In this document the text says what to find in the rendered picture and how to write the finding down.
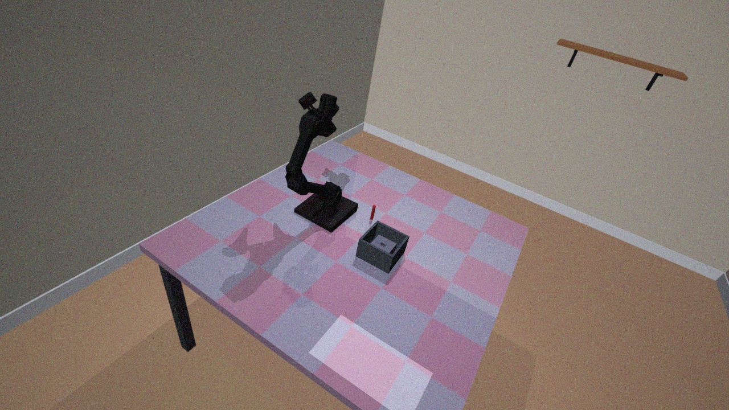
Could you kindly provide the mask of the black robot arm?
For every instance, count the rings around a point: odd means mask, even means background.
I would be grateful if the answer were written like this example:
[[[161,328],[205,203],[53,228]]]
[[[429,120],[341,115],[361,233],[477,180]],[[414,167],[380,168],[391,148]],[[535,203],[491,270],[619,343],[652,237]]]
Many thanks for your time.
[[[337,99],[338,97],[323,93],[320,97],[320,107],[311,108],[302,115],[299,124],[300,134],[290,161],[285,167],[287,187],[300,195],[307,195],[309,192],[320,194],[320,200],[322,200],[320,212],[328,217],[338,212],[337,204],[343,194],[341,187],[331,182],[326,182],[325,185],[308,182],[301,167],[313,138],[318,135],[326,137],[330,130],[332,117],[339,110],[339,106],[336,104]]]

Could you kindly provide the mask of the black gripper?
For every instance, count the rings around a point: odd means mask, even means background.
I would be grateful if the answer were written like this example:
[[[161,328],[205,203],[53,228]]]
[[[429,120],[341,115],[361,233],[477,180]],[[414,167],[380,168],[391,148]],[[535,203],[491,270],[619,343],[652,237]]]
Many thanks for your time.
[[[316,102],[317,102],[317,99],[315,99],[315,97],[313,97],[312,92],[308,92],[306,95],[301,97],[301,99],[299,99],[299,101],[298,101],[298,103],[302,106],[302,108],[304,110],[305,109],[310,110],[310,108],[313,108],[313,106],[312,106],[313,103],[316,103]],[[328,131],[326,137],[330,137],[330,135],[332,133],[334,133],[336,131],[336,129],[337,128],[335,127],[335,124],[333,124],[333,122],[331,122],[331,128]]]

